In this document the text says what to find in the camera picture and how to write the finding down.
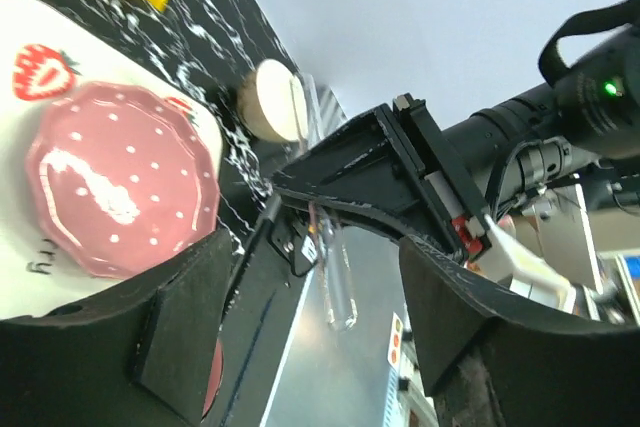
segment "black marble countertop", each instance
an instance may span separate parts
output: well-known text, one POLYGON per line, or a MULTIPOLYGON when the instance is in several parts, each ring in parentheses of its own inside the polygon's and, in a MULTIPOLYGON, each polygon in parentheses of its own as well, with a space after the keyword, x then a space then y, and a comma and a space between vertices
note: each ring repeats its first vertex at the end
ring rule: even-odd
MULTIPOLYGON (((206 105, 226 143, 218 225, 238 259, 271 194, 265 177, 286 162, 286 146, 255 139, 240 125, 233 91, 265 58, 290 68, 254 0, 170 0, 159 13, 144 0, 43 0, 161 79, 206 105)), ((300 296, 268 252, 253 256, 221 330, 224 379, 206 425, 257 425, 300 296)))

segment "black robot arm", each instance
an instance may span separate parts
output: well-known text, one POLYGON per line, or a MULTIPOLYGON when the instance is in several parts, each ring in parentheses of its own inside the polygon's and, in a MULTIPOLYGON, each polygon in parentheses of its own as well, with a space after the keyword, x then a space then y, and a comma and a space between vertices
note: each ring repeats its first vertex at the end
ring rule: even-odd
POLYGON ((637 417, 637 329, 538 305, 461 264, 492 248, 486 216, 544 188, 627 182, 640 166, 640 0, 569 19, 540 56, 545 83, 440 130, 405 94, 361 114, 273 176, 285 205, 323 206, 400 244, 425 393, 440 425, 624 425, 637 417), (624 26, 573 66, 562 37, 624 26))

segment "strawberry print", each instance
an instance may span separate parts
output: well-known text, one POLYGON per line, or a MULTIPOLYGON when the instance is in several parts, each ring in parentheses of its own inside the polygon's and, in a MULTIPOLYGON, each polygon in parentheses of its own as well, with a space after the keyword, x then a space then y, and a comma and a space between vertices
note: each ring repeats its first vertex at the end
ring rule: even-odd
POLYGON ((13 93, 20 100, 42 100, 70 90, 78 72, 64 52, 45 45, 25 45, 13 68, 13 93))
POLYGON ((163 100, 173 105, 174 107, 177 107, 178 111, 186 117, 191 125, 198 127, 193 109, 191 109, 191 106, 184 100, 178 99, 177 97, 165 97, 163 100))

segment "transparent plastic object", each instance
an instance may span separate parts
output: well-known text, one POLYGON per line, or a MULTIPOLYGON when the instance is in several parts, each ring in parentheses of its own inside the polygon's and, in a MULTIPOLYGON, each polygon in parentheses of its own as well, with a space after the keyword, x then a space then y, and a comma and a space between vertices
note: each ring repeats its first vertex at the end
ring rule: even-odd
MULTIPOLYGON (((300 153, 304 153, 324 139, 326 132, 313 77, 296 74, 295 80, 292 90, 301 88, 302 92, 292 92, 294 102, 303 96, 307 104, 308 135, 306 139, 300 138, 300 153)), ((358 309, 342 227, 324 209, 313 203, 309 203, 309 214, 317 253, 317 278, 322 288, 327 323, 334 330, 348 330, 358 319, 358 309)))

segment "green indicator light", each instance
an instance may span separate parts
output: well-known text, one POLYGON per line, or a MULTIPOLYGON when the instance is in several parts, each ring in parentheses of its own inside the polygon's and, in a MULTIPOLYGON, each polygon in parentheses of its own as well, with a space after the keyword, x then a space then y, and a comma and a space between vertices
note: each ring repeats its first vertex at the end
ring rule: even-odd
POLYGON ((607 82, 604 84, 604 91, 612 97, 618 95, 618 88, 613 82, 607 82))

